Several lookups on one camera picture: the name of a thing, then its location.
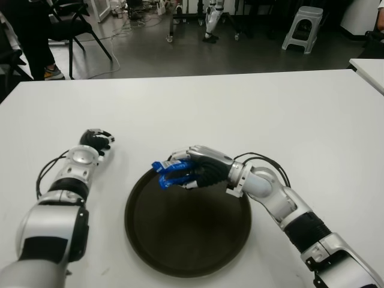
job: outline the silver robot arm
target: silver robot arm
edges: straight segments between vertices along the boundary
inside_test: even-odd
[[[103,150],[114,141],[109,133],[87,130],[68,151],[63,168],[20,224],[18,261],[0,271],[0,288],[62,288],[68,263],[80,260],[88,238],[86,199]]]
[[[185,188],[227,180],[233,187],[227,193],[236,197],[247,193],[260,202],[314,272],[317,288],[384,288],[380,276],[337,233],[332,233],[296,192],[283,186],[272,170],[251,163],[243,165],[204,146],[176,151],[171,159],[195,161],[203,170],[201,177],[185,184]]]

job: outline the tabletop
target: tabletop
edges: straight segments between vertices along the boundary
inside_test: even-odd
[[[384,98],[352,70],[19,84],[0,105],[0,268],[16,259],[40,169],[87,128],[116,142],[95,175],[88,247],[70,264],[67,287],[312,287],[299,253],[256,202],[247,244],[215,274],[173,278],[136,256],[123,219],[131,189],[154,160],[195,144],[278,161],[293,189],[384,277]]]
[[[384,94],[384,59],[351,59],[357,73]]]

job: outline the floor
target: floor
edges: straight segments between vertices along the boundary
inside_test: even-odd
[[[129,21],[108,16],[102,24],[88,18],[100,38],[121,32],[123,24]],[[166,41],[170,15],[152,14],[145,17],[145,26],[133,28],[126,34],[114,37],[113,52],[121,68],[97,78],[166,77],[234,73],[265,73],[277,71],[326,70],[346,68],[349,59],[362,52],[362,42],[351,41],[339,32],[323,31],[312,54],[303,55],[301,50],[283,51],[281,45],[285,34],[278,32],[274,40],[266,37],[266,27],[255,25],[254,38],[244,34],[235,41],[235,32],[226,23],[219,23],[217,44],[201,41],[205,31],[197,22],[175,25],[173,43]],[[86,53],[74,44],[74,78],[87,79],[96,74],[117,70],[116,60],[109,61],[90,34],[78,39],[84,41]],[[112,51],[110,38],[102,40],[108,51]],[[52,46],[56,63],[68,77],[68,47]]]

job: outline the sneaker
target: sneaker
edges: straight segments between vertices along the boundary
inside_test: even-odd
[[[55,64],[55,69],[51,70],[46,68],[46,72],[44,74],[45,81],[48,80],[65,80],[64,75],[61,73],[60,69]]]
[[[206,43],[212,43],[212,44],[215,44],[216,43],[216,39],[214,37],[209,37],[209,38],[203,38],[203,42],[206,42]]]

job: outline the dark round tray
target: dark round tray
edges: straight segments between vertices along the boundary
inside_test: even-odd
[[[200,277],[226,266],[243,248],[251,229],[248,196],[227,194],[226,184],[162,190],[148,171],[125,207],[125,231],[150,267],[175,277]]]

